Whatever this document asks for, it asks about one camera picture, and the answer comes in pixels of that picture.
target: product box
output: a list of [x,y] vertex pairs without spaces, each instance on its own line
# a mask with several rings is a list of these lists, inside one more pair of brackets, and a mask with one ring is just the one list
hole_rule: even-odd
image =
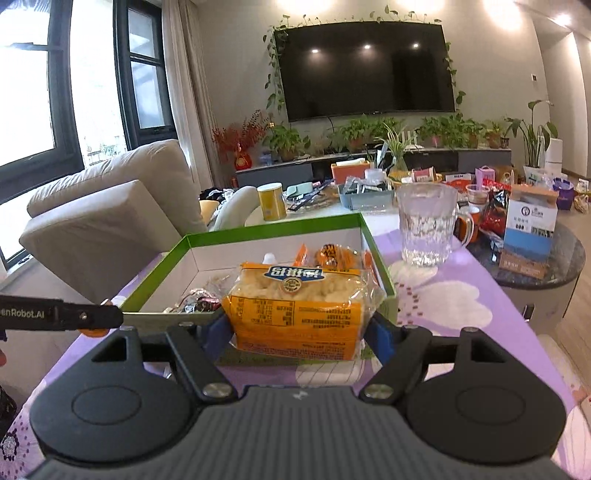
[[347,246],[360,253],[367,251],[376,280],[387,294],[379,311],[396,322],[398,299],[387,266],[363,216],[353,213],[187,235],[123,302],[124,323],[136,326],[141,333],[164,331],[167,326],[183,321],[207,324],[219,312],[162,312],[190,290],[205,287],[212,278],[233,274],[244,262],[260,263],[267,253],[274,254],[279,265],[293,265],[302,244],[311,251],[326,244]]
[[558,193],[513,185],[500,267],[542,280],[552,250]]

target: white wall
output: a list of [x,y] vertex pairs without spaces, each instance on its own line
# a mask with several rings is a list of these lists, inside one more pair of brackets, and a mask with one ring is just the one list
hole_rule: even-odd
[[[591,100],[591,41],[578,33],[574,34],[574,39],[579,51],[585,95],[587,100]],[[589,122],[591,120],[591,102],[585,101],[584,103],[587,107],[587,169],[583,175],[591,177],[591,161],[589,161],[591,154],[591,122]]]
[[547,48],[544,46],[542,57],[548,94],[554,104],[550,108],[550,116],[558,128],[559,137],[564,142],[563,168],[587,176],[587,102],[574,34],[567,34]]
[[[408,11],[405,2],[390,1],[389,5],[404,12]],[[458,70],[458,85],[468,94],[462,106],[466,116],[526,118],[529,101],[547,98],[540,48],[528,14],[517,10],[517,18],[492,17],[485,8],[485,4],[495,5],[491,0],[432,3],[444,5],[430,18],[443,20],[446,39],[452,42],[450,54]],[[383,0],[215,0],[199,5],[206,75],[218,124],[241,121],[265,108],[269,66],[262,36],[269,25],[278,24],[282,14],[292,15],[295,23],[304,12],[309,17],[341,21],[352,15],[368,18],[372,10],[382,14],[384,5]],[[531,80],[532,73],[538,76],[537,83]],[[410,126],[418,122],[417,117],[410,118]],[[540,110],[539,121],[548,119],[547,109]],[[321,120],[295,126],[302,132],[317,132],[330,124]],[[514,160],[522,163],[522,142],[515,142],[514,148]]]
[[[89,303],[36,260],[13,282],[0,290],[1,295],[62,299]],[[0,385],[20,406],[63,352],[78,336],[77,332],[8,331],[8,341],[0,342],[7,364],[0,368]]]

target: open cardboard box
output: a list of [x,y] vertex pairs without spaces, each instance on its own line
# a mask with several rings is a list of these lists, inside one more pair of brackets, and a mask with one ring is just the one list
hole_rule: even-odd
[[396,322],[396,289],[363,216],[353,213],[187,235],[122,304],[124,323],[137,327],[140,333],[162,332],[167,326],[187,321],[204,325],[219,313],[162,312],[211,278],[229,275],[243,262],[262,262],[266,253],[273,253],[279,264],[291,265],[302,244],[312,250],[338,244],[369,251],[378,283],[387,294],[379,311]]

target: purple tablecloth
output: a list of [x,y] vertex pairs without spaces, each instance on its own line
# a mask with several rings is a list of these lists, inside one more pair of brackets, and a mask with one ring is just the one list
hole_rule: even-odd
[[[377,237],[376,243],[391,265],[400,295],[398,324],[415,323],[446,336],[459,335],[464,326],[483,329],[561,397],[569,416],[553,459],[574,478],[590,478],[591,434],[586,420],[534,332],[486,270],[463,248],[440,268],[410,267],[401,261],[399,231]],[[79,337],[33,392],[2,442],[0,475],[16,480],[43,460],[28,424],[30,405],[46,385],[98,342]],[[284,384],[351,385],[358,391],[380,367],[373,358],[299,367],[226,367],[223,371],[239,390],[246,384]],[[449,369],[448,365],[431,367],[429,376]]]

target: purple bag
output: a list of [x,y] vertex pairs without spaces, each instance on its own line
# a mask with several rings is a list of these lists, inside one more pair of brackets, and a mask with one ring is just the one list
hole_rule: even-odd
[[577,195],[574,185],[568,180],[554,179],[553,189],[558,192],[558,200],[556,200],[558,210],[570,210]]

